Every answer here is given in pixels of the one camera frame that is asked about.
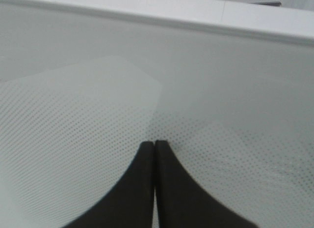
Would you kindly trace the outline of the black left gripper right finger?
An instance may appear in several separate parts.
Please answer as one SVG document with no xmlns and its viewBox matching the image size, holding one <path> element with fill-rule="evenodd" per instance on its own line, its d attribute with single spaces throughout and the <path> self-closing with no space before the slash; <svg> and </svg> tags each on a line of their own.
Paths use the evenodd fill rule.
<svg viewBox="0 0 314 228">
<path fill-rule="evenodd" d="M 255 228 L 208 194 L 185 170 L 167 141 L 155 142 L 155 188 L 161 228 Z"/>
</svg>

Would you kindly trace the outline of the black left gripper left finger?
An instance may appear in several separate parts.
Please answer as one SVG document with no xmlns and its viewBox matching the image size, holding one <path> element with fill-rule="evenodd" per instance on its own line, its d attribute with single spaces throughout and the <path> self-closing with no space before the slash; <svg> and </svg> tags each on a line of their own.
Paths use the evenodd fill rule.
<svg viewBox="0 0 314 228">
<path fill-rule="evenodd" d="M 151 228 L 154 208 L 154 144 L 142 142 L 131 164 L 90 209 L 66 228 Z"/>
</svg>

